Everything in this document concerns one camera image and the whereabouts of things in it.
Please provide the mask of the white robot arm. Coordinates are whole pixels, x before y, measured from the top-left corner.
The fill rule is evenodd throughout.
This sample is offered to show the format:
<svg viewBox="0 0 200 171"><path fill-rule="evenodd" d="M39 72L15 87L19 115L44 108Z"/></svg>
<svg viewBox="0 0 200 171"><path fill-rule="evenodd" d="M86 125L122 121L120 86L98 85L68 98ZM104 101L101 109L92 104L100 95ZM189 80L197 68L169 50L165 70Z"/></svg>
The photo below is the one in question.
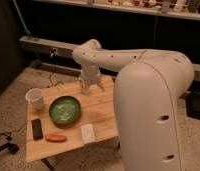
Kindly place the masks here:
<svg viewBox="0 0 200 171"><path fill-rule="evenodd" d="M185 171L177 101L194 79L190 59L170 50L105 50L95 39L72 56L84 87L101 68L117 73L113 104L125 171Z"/></svg>

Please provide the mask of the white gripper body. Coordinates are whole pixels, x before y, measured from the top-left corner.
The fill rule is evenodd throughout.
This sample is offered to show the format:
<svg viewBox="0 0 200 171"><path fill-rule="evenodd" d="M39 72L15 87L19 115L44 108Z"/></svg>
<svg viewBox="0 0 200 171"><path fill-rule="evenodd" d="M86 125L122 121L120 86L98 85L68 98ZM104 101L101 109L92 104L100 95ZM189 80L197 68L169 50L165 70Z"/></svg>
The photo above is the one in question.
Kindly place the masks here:
<svg viewBox="0 0 200 171"><path fill-rule="evenodd" d="M98 84L101 80L100 69L94 65L83 65L80 79L84 85Z"/></svg>

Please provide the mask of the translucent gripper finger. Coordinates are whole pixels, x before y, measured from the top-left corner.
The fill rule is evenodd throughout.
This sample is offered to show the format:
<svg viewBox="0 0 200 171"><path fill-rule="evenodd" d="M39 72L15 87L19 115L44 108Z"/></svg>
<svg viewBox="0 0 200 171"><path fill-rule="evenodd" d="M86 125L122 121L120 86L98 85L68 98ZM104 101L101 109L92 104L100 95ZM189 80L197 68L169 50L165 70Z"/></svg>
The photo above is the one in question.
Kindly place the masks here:
<svg viewBox="0 0 200 171"><path fill-rule="evenodd" d="M103 83L101 81L97 81L97 86L102 90L105 91L105 88L103 86Z"/></svg>
<svg viewBox="0 0 200 171"><path fill-rule="evenodd" d="M89 93L89 88L90 88L89 85L87 85L87 84L81 82L81 83L80 83L80 87L81 87L81 92L82 92L83 94Z"/></svg>

